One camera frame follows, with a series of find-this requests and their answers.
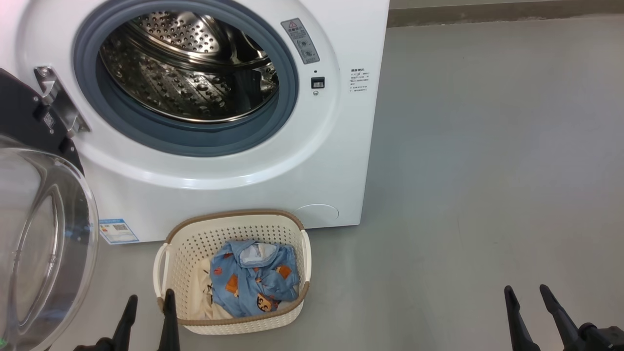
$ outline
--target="warning label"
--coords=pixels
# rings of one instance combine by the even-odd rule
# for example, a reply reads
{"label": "warning label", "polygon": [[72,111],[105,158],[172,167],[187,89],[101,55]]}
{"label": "warning label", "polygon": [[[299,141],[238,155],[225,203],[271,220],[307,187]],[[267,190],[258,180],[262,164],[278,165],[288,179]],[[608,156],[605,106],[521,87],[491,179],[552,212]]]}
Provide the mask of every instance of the warning label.
{"label": "warning label", "polygon": [[136,235],[130,230],[128,223],[123,219],[101,219],[100,234],[110,245],[139,242]]}
{"label": "warning label", "polygon": [[318,53],[316,52],[312,39],[310,39],[308,31],[306,31],[300,19],[295,18],[283,21],[281,26],[284,27],[290,40],[292,40],[293,44],[297,47],[303,64],[314,63],[321,60],[318,57]]}
{"label": "warning label", "polygon": [[367,91],[370,79],[371,73],[369,71],[363,68],[352,69],[349,78],[349,92]]}

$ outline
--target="metal hinge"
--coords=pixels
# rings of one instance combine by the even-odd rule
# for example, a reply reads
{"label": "metal hinge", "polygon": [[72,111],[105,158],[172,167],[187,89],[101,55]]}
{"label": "metal hinge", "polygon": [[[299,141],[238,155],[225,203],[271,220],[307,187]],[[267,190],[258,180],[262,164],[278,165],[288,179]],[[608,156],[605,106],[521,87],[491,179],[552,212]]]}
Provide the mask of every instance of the metal hinge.
{"label": "metal hinge", "polygon": [[35,77],[43,90],[41,102],[50,106],[61,118],[67,128],[67,137],[71,138],[77,133],[91,131],[51,67],[36,67]]}

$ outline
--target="white plastic basket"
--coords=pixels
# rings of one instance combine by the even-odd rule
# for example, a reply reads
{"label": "white plastic basket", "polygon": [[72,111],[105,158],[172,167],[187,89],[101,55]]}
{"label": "white plastic basket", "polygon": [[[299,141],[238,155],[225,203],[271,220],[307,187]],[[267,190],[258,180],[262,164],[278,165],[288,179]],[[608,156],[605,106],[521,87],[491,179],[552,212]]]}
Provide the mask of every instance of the white plastic basket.
{"label": "white plastic basket", "polygon": [[[299,297],[283,310],[252,317],[191,320],[188,318],[189,287],[193,268],[205,257],[215,255],[229,240],[254,239],[269,244],[292,245],[301,277]],[[165,258],[162,281],[160,266]],[[175,292],[178,324],[205,335],[260,332],[292,323],[303,308],[310,287],[312,256],[310,240],[301,222],[280,210],[248,210],[205,215],[186,220],[174,228],[154,261],[154,291],[162,309],[165,292]]]}

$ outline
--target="stainless steel drum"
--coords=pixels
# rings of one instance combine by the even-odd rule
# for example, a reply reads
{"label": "stainless steel drum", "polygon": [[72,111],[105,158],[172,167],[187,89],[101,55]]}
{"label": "stainless steel drum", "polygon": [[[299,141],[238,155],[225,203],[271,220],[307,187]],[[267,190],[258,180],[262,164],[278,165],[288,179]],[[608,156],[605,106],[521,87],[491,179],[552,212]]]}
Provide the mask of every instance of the stainless steel drum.
{"label": "stainless steel drum", "polygon": [[256,42],[213,17],[159,11],[117,28],[100,57],[113,80],[141,105],[172,119],[243,119],[278,89]]}

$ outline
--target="white washing machine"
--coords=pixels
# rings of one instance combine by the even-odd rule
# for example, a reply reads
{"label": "white washing machine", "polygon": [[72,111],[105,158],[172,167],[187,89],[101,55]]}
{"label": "white washing machine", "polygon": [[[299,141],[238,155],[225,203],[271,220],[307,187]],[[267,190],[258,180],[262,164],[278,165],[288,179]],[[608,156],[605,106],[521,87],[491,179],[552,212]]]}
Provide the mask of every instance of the white washing machine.
{"label": "white washing machine", "polygon": [[109,242],[240,209],[354,225],[387,13],[388,0],[2,1],[0,67],[79,156]]}

